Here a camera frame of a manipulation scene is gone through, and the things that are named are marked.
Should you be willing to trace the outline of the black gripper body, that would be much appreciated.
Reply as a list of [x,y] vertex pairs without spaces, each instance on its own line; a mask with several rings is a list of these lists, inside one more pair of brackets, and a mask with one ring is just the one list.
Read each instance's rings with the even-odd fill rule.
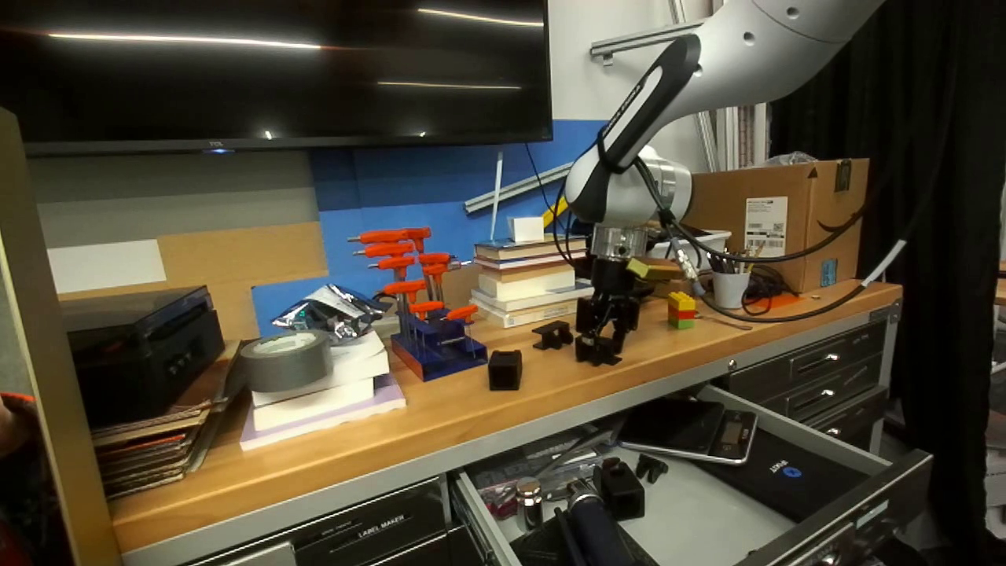
[[638,317],[638,275],[630,263],[645,251],[638,226],[595,224],[588,237],[591,295],[579,303],[579,328],[633,328]]

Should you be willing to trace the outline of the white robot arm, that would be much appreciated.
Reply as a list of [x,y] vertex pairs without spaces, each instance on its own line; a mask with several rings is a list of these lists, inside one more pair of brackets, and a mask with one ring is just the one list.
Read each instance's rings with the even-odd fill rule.
[[640,149],[673,120],[793,95],[880,7],[884,0],[727,0],[646,66],[576,156],[563,186],[569,215],[595,228],[595,295],[583,297],[576,311],[579,361],[616,361],[627,333],[638,325],[640,290],[630,274],[633,251],[614,251],[608,237],[635,237],[646,221],[673,221]]

